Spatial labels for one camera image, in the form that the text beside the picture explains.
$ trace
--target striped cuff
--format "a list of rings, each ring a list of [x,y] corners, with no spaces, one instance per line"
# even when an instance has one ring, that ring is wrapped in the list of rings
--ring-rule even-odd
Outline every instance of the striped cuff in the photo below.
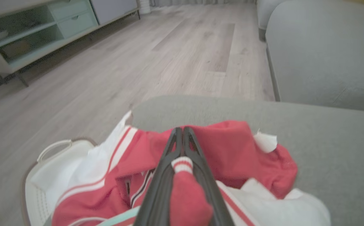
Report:
[[[186,171],[193,174],[193,162],[189,157],[179,157],[171,162],[172,168],[175,173]]]

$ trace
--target sofa leg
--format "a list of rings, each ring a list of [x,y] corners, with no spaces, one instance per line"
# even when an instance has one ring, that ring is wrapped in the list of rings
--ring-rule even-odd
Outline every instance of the sofa leg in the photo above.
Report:
[[[265,30],[263,30],[261,28],[258,29],[258,38],[261,41],[265,41]]]

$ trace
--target gray curtain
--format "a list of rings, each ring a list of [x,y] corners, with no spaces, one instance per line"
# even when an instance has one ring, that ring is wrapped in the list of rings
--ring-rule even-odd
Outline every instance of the gray curtain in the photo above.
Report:
[[[150,0],[151,6],[174,6],[174,5],[186,5],[186,4],[224,4],[226,0]]]

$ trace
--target cabinet top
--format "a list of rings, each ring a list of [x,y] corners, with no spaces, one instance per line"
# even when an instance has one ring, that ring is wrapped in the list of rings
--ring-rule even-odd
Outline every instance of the cabinet top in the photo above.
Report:
[[[0,0],[0,16],[23,11],[54,0]]]

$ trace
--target laundry basket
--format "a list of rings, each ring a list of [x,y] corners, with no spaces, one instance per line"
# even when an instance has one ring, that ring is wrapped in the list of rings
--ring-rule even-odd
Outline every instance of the laundry basket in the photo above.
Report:
[[[64,149],[45,157],[57,150],[60,146],[66,146]],[[37,161],[26,171],[22,181],[22,208],[23,220],[26,226],[50,226],[52,212],[48,210],[47,199],[44,191],[39,189],[33,183],[31,178],[41,169],[44,164],[53,161],[59,157],[71,158],[75,155],[87,154],[87,152],[97,146],[92,139],[82,137],[72,140],[62,140],[51,144],[45,148],[39,155]]]

